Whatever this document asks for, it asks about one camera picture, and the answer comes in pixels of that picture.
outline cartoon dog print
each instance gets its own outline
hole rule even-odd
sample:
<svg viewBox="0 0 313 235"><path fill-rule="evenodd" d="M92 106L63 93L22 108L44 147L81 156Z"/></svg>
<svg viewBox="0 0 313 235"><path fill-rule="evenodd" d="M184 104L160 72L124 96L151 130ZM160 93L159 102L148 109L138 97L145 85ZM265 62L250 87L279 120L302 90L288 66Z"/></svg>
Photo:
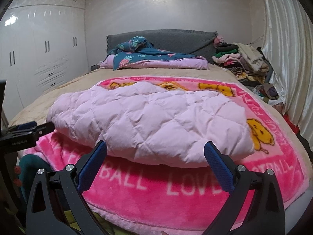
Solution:
<svg viewBox="0 0 313 235"><path fill-rule="evenodd" d="M136 82L128 82L128 83L122 83L122 84L119 84L119 83L116 83L116 82L112 82L109 86L110 89L116 89L118 87L122 87L122 86L131 86L131 85L134 85Z"/></svg>
<svg viewBox="0 0 313 235"><path fill-rule="evenodd" d="M166 89L166 90L184 90L184 91L189 91L187 88L183 87L181 84L171 81L171 82L164 82L157 84L158 86Z"/></svg>
<svg viewBox="0 0 313 235"><path fill-rule="evenodd" d="M261 143L273 146L275 144L273 135L259 120L255 118L247 119L247 123L251 128L251 138L254 143L255 150L268 154L268 150L262 148Z"/></svg>
<svg viewBox="0 0 313 235"><path fill-rule="evenodd" d="M199 83L199 89L217 90L225 96L235 96L233 90L228 86Z"/></svg>

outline white satin curtain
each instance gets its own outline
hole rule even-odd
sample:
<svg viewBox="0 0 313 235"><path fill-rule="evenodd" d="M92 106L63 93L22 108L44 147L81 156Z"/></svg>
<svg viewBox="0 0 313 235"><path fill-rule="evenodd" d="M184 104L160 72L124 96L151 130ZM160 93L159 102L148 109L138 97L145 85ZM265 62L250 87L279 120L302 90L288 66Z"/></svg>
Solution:
<svg viewBox="0 0 313 235"><path fill-rule="evenodd" d="M263 53L285 112L313 148L313 25L298 0L265 0Z"/></svg>

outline blue gripper pad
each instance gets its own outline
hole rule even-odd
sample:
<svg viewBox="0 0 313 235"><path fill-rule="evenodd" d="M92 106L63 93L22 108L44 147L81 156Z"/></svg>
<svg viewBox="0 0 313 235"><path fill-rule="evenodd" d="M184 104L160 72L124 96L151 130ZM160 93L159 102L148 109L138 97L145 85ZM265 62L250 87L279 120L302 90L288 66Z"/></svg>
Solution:
<svg viewBox="0 0 313 235"><path fill-rule="evenodd" d="M25 123L25 124L21 124L18 126L18 130L26 130L26 129L30 129L33 127L36 127L37 123L35 121L29 122L29 123Z"/></svg>
<svg viewBox="0 0 313 235"><path fill-rule="evenodd" d="M222 154L212 141L204 145L204 156L223 191L230 194L234 191L234 175L222 159Z"/></svg>
<svg viewBox="0 0 313 235"><path fill-rule="evenodd" d="M77 190L79 193L89 190L106 157L107 151L108 148L104 141L99 141L94 147L88 161L78 174Z"/></svg>

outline pink blanket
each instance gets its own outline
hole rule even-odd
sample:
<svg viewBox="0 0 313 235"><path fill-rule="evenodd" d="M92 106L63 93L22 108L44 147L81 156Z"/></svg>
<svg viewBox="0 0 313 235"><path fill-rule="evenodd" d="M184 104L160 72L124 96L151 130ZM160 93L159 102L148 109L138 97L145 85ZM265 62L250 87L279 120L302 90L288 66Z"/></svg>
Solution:
<svg viewBox="0 0 313 235"><path fill-rule="evenodd" d="M251 138L257 150L240 161L252 171L275 171L288 207L308 188L303 160L276 120L239 84L194 78L125 77L106 80L110 89L146 80L163 82L167 89L220 91L246 110ZM40 138L37 147L25 151L47 160L54 170L76 163L89 147L79 145L59 132ZM83 194L92 210L106 220L138 234L201 234L215 218L228 194L223 192L209 167L182 169L165 165L135 164L123 158L107 157L92 187ZM247 212L248 195L238 226Z"/></svg>

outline white wardrobe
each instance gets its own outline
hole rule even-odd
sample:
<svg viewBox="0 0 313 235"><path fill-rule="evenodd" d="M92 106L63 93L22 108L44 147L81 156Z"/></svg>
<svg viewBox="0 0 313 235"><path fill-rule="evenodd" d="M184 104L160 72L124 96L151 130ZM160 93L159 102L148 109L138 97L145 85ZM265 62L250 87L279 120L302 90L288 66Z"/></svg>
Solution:
<svg viewBox="0 0 313 235"><path fill-rule="evenodd" d="M44 92L89 71L85 0L14 0L0 21L0 79L10 121Z"/></svg>

